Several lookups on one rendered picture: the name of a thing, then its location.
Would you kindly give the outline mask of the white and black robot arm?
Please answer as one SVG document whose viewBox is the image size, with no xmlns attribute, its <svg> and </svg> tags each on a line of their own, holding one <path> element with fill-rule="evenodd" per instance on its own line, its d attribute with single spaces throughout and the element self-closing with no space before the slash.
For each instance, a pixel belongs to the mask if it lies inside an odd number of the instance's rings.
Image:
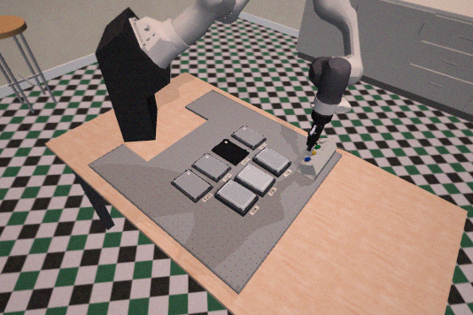
<svg viewBox="0 0 473 315">
<path fill-rule="evenodd" d="M 193 0 L 175 19 L 159 21 L 150 17 L 130 18 L 141 49 L 160 68 L 170 63 L 205 35 L 216 21 L 232 24 L 250 0 Z M 313 109 L 322 115 L 349 112 L 342 97 L 346 87 L 363 74 L 357 14 L 349 0 L 313 0 L 314 11 L 337 27 L 343 35 L 344 57 L 319 57 L 310 65 L 309 80 L 318 88 Z"/>
</svg>

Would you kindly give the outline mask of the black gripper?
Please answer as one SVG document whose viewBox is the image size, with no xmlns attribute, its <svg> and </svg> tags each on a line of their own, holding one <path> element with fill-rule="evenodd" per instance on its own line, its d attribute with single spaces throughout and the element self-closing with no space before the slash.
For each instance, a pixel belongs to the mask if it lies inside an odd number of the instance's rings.
<svg viewBox="0 0 473 315">
<path fill-rule="evenodd" d="M 306 142 L 306 152 L 305 155 L 311 157 L 314 151 L 315 145 L 317 145 L 317 141 L 320 138 L 322 130 L 324 129 L 325 124 L 331 122 L 333 115 L 321 115 L 320 113 L 316 112 L 314 109 L 311 114 L 311 118 L 314 121 L 312 124 L 311 131 L 308 131 L 308 137 Z"/>
</svg>

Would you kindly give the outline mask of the grey operator panel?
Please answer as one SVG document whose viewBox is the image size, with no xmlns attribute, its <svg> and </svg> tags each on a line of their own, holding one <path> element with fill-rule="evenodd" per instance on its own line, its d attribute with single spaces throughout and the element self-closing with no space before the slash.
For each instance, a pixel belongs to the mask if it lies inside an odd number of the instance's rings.
<svg viewBox="0 0 473 315">
<path fill-rule="evenodd" d="M 299 169 L 297 170 L 297 173 L 306 176 L 312 181 L 316 180 L 323 168 L 335 154 L 337 148 L 345 150 L 337 147 L 335 138 L 320 138 L 317 143 L 318 144 L 314 147 L 312 156 L 305 156 L 299 163 Z M 352 153 L 349 150 L 345 151 Z"/>
</svg>

